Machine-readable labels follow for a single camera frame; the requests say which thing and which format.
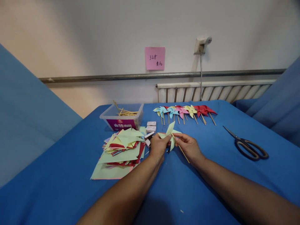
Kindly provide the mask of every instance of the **pink sticky note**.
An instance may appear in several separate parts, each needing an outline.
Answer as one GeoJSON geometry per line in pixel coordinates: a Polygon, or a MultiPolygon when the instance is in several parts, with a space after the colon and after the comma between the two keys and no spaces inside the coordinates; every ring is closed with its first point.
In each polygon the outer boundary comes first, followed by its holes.
{"type": "Polygon", "coordinates": [[[165,47],[145,47],[146,69],[164,70],[165,53],[165,47]]]}

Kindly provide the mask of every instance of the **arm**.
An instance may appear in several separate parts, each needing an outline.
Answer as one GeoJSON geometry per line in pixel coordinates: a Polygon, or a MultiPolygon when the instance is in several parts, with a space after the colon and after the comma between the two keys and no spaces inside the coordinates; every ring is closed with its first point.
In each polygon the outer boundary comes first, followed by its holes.
{"type": "Polygon", "coordinates": [[[191,164],[247,224],[300,224],[300,209],[271,190],[202,155],[197,141],[174,133],[191,164]]]}
{"type": "Polygon", "coordinates": [[[78,225],[131,224],[164,160],[171,135],[151,139],[151,152],[128,175],[119,180],[78,221],[78,225]]]}

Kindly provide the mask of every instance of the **scissors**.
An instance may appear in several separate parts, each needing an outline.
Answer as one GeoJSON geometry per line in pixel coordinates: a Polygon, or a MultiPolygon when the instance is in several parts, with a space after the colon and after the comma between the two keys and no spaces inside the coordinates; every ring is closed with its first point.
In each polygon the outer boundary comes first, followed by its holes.
{"type": "Polygon", "coordinates": [[[252,161],[258,161],[259,159],[268,159],[269,158],[268,153],[262,147],[253,143],[252,141],[245,140],[243,138],[239,138],[234,133],[232,133],[230,130],[228,130],[226,127],[224,127],[224,128],[235,138],[234,144],[243,156],[245,156],[246,158],[248,158],[252,161]],[[247,152],[249,152],[253,157],[248,155],[247,153],[245,153],[239,145],[242,145],[247,150],[247,152]],[[262,153],[262,155],[259,154],[258,151],[255,150],[251,145],[256,147],[262,153]]]}

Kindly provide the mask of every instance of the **hand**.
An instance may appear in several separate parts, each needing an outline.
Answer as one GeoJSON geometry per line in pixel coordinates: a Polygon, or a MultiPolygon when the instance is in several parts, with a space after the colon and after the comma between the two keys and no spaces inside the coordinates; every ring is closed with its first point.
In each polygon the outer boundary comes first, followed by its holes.
{"type": "Polygon", "coordinates": [[[192,166],[195,167],[197,163],[202,163],[205,160],[205,156],[194,138],[181,133],[173,133],[173,135],[175,136],[175,146],[180,145],[192,166]]]}
{"type": "Polygon", "coordinates": [[[158,133],[151,138],[151,151],[149,156],[154,157],[157,160],[163,160],[164,154],[169,145],[169,141],[171,140],[172,135],[166,136],[164,139],[161,139],[158,133]]]}

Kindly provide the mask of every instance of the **wall outlet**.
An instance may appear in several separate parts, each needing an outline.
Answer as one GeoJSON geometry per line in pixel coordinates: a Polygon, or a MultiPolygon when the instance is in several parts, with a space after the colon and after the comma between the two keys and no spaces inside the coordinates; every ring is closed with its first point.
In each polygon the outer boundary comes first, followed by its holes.
{"type": "Polygon", "coordinates": [[[211,37],[202,38],[202,39],[197,38],[196,39],[196,44],[195,44],[195,49],[194,49],[194,55],[203,55],[203,54],[205,54],[206,47],[211,42],[212,42],[211,37]]]}

